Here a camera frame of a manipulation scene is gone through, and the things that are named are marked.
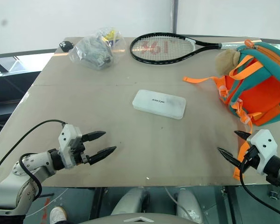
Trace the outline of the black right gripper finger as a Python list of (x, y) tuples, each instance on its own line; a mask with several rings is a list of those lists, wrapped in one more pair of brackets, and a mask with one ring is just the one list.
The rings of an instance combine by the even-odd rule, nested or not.
[(243, 140), (247, 140), (251, 136), (251, 133), (244, 131), (234, 131), (234, 133)]
[(238, 159), (234, 158), (233, 155), (228, 152), (227, 150), (217, 147), (219, 153), (233, 166), (235, 167), (241, 167), (242, 162), (240, 162)]

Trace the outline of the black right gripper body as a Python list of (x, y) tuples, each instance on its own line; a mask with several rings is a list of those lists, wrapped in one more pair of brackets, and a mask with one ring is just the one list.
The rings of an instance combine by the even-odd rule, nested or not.
[(256, 146), (249, 148), (244, 155), (244, 160), (242, 161), (243, 168), (257, 168), (259, 165), (259, 151)]

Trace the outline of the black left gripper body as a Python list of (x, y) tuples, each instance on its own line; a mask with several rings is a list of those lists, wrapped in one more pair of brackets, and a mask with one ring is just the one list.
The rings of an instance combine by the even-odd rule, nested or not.
[(88, 156), (84, 153), (85, 146), (84, 142), (86, 138), (82, 136), (80, 139), (76, 140), (75, 143), (71, 146), (71, 153), (74, 158), (75, 164), (86, 164), (88, 163)]

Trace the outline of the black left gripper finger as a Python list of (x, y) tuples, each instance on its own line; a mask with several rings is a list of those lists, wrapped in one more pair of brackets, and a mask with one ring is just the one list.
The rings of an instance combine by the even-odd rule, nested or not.
[(96, 140), (96, 139), (102, 137), (104, 134), (106, 134), (105, 131), (94, 131), (91, 133), (83, 134), (81, 141), (82, 142), (93, 141), (93, 140)]
[(93, 156), (86, 156), (87, 162), (90, 165), (93, 165), (103, 159), (105, 159), (108, 155), (110, 155), (117, 147), (113, 146), (113, 147), (108, 147), (105, 148), (103, 150), (98, 151), (95, 155)]

